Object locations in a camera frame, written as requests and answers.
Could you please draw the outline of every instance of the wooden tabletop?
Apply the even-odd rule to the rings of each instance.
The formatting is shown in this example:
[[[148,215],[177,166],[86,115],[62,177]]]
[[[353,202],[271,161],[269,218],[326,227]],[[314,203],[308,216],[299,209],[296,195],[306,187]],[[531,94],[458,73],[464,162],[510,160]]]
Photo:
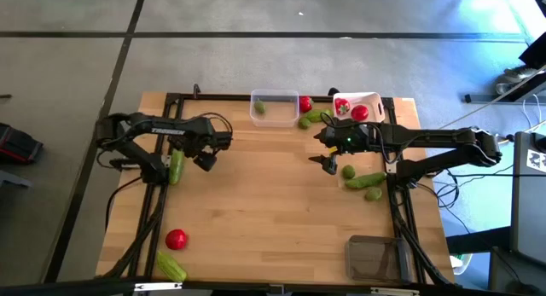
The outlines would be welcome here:
[[[145,93],[140,111],[161,115],[166,94]],[[419,128],[413,99],[394,99],[397,121]],[[315,107],[330,107],[320,103]],[[303,131],[253,125],[249,102],[185,101],[183,119],[204,112],[221,113],[234,127],[228,151],[204,172],[190,160],[181,181],[170,186],[158,249],[168,252],[192,281],[358,284],[346,275],[345,244],[351,235],[393,237],[388,199],[367,202],[364,191],[348,191],[339,176],[330,176],[310,156],[327,154],[312,137],[324,124]],[[223,129],[220,123],[214,123]],[[136,139],[148,151],[156,136]],[[425,149],[411,148],[404,157],[420,160]],[[383,171],[380,154],[338,157],[338,165],[355,166],[358,175]],[[138,175],[124,171],[120,184]],[[430,180],[421,180],[432,187]],[[113,204],[96,273],[110,270],[137,231],[145,185],[120,192]],[[423,189],[411,191],[421,246],[450,280],[454,280],[436,199]],[[181,251],[166,248],[172,229],[189,236]],[[138,273],[143,273],[148,243],[142,248]],[[164,278],[154,270],[155,278]]]

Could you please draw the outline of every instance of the red tomato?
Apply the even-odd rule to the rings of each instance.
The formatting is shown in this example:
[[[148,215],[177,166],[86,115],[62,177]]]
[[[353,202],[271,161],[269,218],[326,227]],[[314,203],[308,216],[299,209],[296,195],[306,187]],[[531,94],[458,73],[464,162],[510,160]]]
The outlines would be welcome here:
[[[301,113],[307,113],[313,109],[313,100],[310,96],[301,96],[299,98],[299,110]]]
[[[346,113],[349,113],[349,110],[351,110],[351,105],[346,99],[337,98],[334,101],[335,106],[335,113],[337,113],[339,116],[343,116]]]
[[[187,242],[188,237],[181,229],[174,229],[173,231],[169,232],[165,238],[165,243],[171,250],[184,249]]]
[[[368,118],[368,108],[364,105],[356,105],[351,111],[351,117],[356,121],[364,121]]]

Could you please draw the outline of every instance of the gray floor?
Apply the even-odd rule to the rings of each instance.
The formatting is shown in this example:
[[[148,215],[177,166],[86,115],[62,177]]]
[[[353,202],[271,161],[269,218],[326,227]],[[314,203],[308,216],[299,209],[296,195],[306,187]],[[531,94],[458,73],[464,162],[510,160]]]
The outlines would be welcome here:
[[[0,31],[124,31],[135,1],[0,0]],[[519,32],[506,0],[146,0],[137,30]],[[0,93],[15,96],[0,102],[0,120],[45,144],[36,165],[0,165],[35,182],[33,189],[2,188],[0,285],[43,275],[120,45],[120,39],[0,38]],[[135,111],[145,91],[190,92],[194,83],[210,93],[289,88],[324,95],[335,86],[413,97],[421,126],[436,128],[475,109],[462,95],[491,92],[525,48],[447,40],[134,39],[112,112]],[[536,108],[528,110],[536,121]],[[494,106],[454,127],[470,125],[505,134],[525,129],[527,121],[520,107]],[[510,148],[503,147],[499,169],[511,163]],[[94,275],[117,177],[93,170],[61,280]],[[471,229],[505,225],[510,184],[471,183],[453,211]],[[462,232],[449,213],[443,217],[448,235]]]

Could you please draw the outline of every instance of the shoe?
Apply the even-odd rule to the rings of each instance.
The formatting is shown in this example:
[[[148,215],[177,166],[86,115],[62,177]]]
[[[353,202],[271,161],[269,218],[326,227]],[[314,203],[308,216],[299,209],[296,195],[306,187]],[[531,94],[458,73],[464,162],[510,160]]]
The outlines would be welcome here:
[[[518,83],[499,83],[495,85],[495,91],[499,95],[504,95],[508,91],[510,91],[514,86],[516,86]]]
[[[535,68],[519,66],[512,69],[505,69],[502,77],[511,83],[519,83],[522,80],[529,78],[536,71],[537,69]]]

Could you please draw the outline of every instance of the transparent box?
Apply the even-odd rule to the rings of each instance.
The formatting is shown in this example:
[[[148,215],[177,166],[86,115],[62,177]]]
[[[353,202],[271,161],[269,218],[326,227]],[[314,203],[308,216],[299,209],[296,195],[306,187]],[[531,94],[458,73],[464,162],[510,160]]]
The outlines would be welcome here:
[[[264,103],[265,112],[254,104]],[[250,95],[250,118],[256,126],[291,127],[299,118],[299,93],[296,90],[253,90]]]

